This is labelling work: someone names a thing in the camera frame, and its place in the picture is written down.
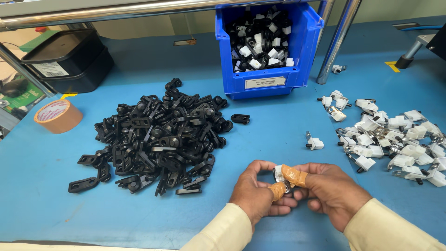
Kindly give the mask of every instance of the blue hose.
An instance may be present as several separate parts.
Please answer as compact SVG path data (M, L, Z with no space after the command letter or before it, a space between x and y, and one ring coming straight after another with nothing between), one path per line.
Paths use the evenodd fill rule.
M417 27L410 27L406 29L401 29L400 31L407 31L407 30L417 30L417 29L441 29L442 25L431 25L431 26L417 26Z

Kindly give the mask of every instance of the blue workbench surface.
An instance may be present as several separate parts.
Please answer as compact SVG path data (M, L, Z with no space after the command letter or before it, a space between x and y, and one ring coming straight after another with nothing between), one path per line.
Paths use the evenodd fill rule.
M442 23L441 18L420 23ZM429 182L419 186L384 170L389 159L377 161L366 173L355 174L336 145L334 131L360 119L357 107L345 109L347 119L335 123L316 98L338 89L351 103L375 98L391 117L418 109L441 129L446 94L446 62L425 49L410 68L393 72L384 62L396 61L420 31L401 32L379 22L353 25L337 64L345 72L330 75L328 84L314 82L323 55L316 57L308 87L288 96L228 100L223 115L249 114L247 125L235 124L226 133L227 145L213 152L215 166L203 193L177 196L168 189L155 197L157 182L130 194L110 182L80 193L67 192L68 183L96 176L96 170L76 164L82 154L93 154L105 144L95 141L94 124L116 113L118 103L134 105L142 95L163 96L164 85L178 77L181 92L224 96L218 43L213 33L196 35L195 46L172 46L187 36L128 40L104 39L116 65L94 92L68 97L84 114L74 129L51 134L26 116L0 143L0 241L53 240L113 247L180 248L197 234L227 203L239 174L254 159L289 165L322 162L339 165L373 196L442 242L446 237L445 188ZM321 42L324 50L333 27ZM30 114L61 95L47 98ZM305 132L324 141L322 150L305 147ZM270 173L259 180L272 182ZM348 242L326 215L312 213L303 202L288 216L264 218L256 225L246 250L347 250Z

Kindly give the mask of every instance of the hand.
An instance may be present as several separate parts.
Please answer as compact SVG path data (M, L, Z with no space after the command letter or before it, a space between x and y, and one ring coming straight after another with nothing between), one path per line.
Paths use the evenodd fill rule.
M308 208L328 214L331 224L340 232L344 232L356 212L372 199L336 165L307 163L293 168L309 173L305 179L307 188L295 190L294 198L298 201L309 198Z
M285 194L286 197L273 202L273 192L268 188L271 184L257 181L260 170L272 171L275 166L269 161L254 160L240 175L229 199L229 203L238 205L248 215L253 233L254 226L263 216L288 214L292 207L297 206L291 194Z

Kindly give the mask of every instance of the brown tape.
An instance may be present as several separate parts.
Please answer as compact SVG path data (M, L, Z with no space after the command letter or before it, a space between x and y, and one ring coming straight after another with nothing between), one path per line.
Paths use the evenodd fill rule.
M38 110L34 121L54 134L61 134L77 126L82 117L68 100L56 100Z
M308 175L307 172L298 171L292 167L282 164L282 175L289 181L292 188L294 186L306 188L305 178Z
M268 187L274 194L273 201L277 201L285 194L286 186L283 182L277 182Z

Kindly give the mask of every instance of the pile of white switches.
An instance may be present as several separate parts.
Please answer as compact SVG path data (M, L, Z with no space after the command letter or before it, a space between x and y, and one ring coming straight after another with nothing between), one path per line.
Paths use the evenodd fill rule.
M343 121L346 115L342 110L351 106L337 90L318 101L335 121ZM446 134L436 124L416 110L389 117L385 111L378 111L373 99L358 99L355 105L362 109L361 121L352 127L336 129L336 134L338 145L359 166L358 173L368 171L375 164L372 158L389 156L387 171L394 167L400 169L394 170L393 176L414 180L420 185L423 180L437 187L446 185L446 176L441 173L446 170Z

